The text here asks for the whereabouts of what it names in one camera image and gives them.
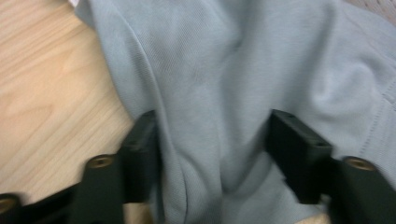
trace gray shirt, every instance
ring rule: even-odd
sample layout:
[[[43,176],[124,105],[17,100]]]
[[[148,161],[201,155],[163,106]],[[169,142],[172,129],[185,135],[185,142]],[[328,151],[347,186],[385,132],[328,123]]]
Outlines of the gray shirt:
[[[396,186],[396,29],[379,16],[339,0],[85,0],[77,14],[131,116],[157,112],[158,223],[281,224],[319,211],[296,203],[263,151],[271,109]]]

